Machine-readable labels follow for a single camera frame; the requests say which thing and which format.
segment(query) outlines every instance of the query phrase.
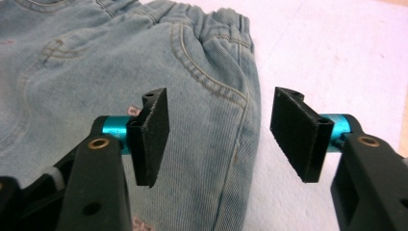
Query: clamp jaw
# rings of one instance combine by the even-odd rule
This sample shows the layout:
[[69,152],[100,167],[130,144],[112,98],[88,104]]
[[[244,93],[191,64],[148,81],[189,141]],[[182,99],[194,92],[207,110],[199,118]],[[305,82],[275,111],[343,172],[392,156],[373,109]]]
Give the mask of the clamp jaw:
[[276,88],[270,131],[305,183],[327,151],[342,152],[331,193],[341,230],[407,230],[408,165],[352,115],[318,115],[303,94]]
[[137,184],[151,188],[169,133],[166,89],[142,102],[138,116],[98,117],[88,137],[27,188],[0,177],[0,229],[131,230],[121,154],[132,155]]

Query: blue metal cylinder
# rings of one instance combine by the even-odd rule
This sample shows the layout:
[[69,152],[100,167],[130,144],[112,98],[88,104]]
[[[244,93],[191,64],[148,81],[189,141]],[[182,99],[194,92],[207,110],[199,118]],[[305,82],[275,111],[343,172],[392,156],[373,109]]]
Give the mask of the blue metal cylinder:
[[126,123],[129,121],[129,118],[129,116],[109,116],[106,118],[102,129],[102,133],[111,134],[120,140],[123,145],[121,150],[122,155],[130,155],[126,141]]
[[339,145],[342,145],[346,134],[351,133],[350,125],[344,115],[326,114],[320,115],[334,122],[333,132],[327,152],[339,152]]

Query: jeans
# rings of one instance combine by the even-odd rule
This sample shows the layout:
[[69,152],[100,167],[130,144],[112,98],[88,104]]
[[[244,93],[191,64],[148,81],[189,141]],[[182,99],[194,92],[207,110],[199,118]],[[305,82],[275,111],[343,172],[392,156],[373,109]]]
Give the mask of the jeans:
[[167,88],[156,185],[137,187],[123,157],[134,225],[241,229],[261,119],[248,18],[169,1],[35,1],[0,2],[0,175],[27,186],[95,118]]

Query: pink embroidery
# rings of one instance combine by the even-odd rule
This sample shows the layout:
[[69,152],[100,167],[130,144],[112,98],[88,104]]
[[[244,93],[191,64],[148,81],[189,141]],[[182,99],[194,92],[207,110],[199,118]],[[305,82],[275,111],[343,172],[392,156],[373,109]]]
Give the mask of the pink embroidery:
[[140,113],[140,109],[134,106],[130,106],[128,109],[128,115],[129,116],[138,116]]
[[134,216],[132,220],[133,231],[154,231],[154,227],[144,223],[143,220]]

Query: white fabric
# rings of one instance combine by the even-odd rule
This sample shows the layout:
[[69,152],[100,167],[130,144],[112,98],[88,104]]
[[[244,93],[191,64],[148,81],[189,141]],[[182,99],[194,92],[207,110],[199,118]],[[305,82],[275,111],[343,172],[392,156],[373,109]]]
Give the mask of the white fabric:
[[338,230],[330,185],[340,154],[326,157],[318,184],[303,184],[268,129],[274,88],[302,92],[318,113],[354,115],[396,150],[408,84],[408,3],[177,2],[207,13],[232,8],[251,21],[263,112],[244,230]]

